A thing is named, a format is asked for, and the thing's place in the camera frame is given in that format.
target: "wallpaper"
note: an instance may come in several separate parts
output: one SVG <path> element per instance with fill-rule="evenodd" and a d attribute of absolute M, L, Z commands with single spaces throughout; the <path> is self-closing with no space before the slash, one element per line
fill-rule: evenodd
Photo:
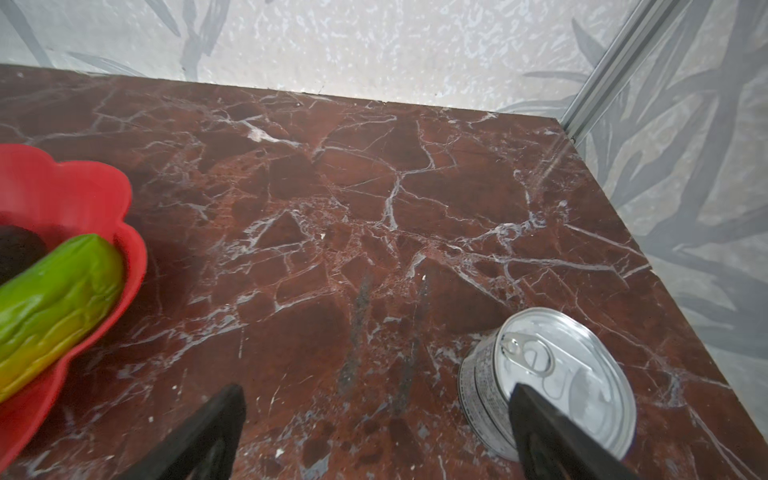
<path fill-rule="evenodd" d="M 609 44 L 636 4 L 0 0 L 0 63 L 509 111 L 576 94 L 579 36 Z"/>
<path fill-rule="evenodd" d="M 691 2 L 578 148 L 768 436 L 766 7 Z"/>

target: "dark object in bowl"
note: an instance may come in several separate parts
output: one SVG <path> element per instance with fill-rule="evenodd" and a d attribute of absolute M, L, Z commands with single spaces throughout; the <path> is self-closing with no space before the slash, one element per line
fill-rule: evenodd
<path fill-rule="evenodd" d="M 42 238 L 15 225 L 0 225 L 0 285 L 45 257 Z"/>

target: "marble table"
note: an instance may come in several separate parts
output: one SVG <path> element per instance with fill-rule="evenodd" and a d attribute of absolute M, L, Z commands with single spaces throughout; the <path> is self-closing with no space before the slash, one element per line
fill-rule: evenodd
<path fill-rule="evenodd" d="M 637 400 L 624 463 L 768 478 L 768 448 L 550 118 L 0 68 L 0 141 L 131 179 L 149 252 L 3 478 L 109 478 L 230 382 L 233 478 L 523 478 L 459 408 L 461 359 L 562 310 Z"/>

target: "silver can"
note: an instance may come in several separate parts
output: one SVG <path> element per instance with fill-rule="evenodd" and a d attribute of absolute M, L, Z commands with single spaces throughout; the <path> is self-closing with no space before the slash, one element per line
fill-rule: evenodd
<path fill-rule="evenodd" d="M 508 404 L 525 383 L 614 457 L 627 453 L 637 408 L 627 377 L 585 326 L 548 308 L 507 319 L 464 359 L 458 392 L 469 425 L 495 454 L 518 461 Z"/>

